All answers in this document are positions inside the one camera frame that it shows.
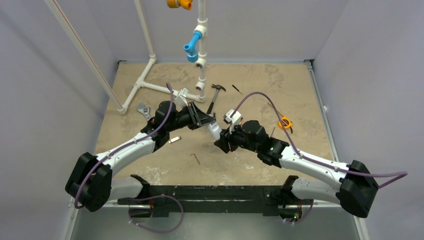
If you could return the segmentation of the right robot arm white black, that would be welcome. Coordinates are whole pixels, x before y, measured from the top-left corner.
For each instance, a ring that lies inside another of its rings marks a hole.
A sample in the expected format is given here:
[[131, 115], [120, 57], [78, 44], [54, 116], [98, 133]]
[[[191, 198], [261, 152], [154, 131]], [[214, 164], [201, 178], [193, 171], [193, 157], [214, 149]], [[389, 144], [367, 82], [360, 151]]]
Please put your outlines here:
[[233, 129], [221, 129], [214, 137], [214, 145], [226, 154], [242, 148], [256, 153], [266, 165], [314, 178], [289, 177], [280, 191], [284, 202], [322, 200], [338, 204], [356, 217], [368, 217], [379, 185], [364, 163], [336, 162], [296, 150], [288, 142], [269, 136], [257, 120], [249, 120]]

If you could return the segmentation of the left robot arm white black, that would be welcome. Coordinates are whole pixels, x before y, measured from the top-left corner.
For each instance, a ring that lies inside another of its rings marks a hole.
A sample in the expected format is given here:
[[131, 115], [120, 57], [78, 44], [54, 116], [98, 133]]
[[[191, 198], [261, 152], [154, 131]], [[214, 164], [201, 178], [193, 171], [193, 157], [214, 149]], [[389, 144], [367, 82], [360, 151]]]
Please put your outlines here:
[[138, 205], [146, 203], [149, 191], [142, 179], [114, 176], [134, 161], [152, 154], [170, 140], [170, 133], [182, 128], [196, 130], [214, 124], [216, 118], [199, 109], [194, 102], [181, 110], [171, 101], [163, 101], [144, 128], [133, 138], [103, 153], [83, 153], [77, 160], [65, 185], [65, 192], [75, 199], [77, 209], [99, 210], [112, 200], [130, 198]]

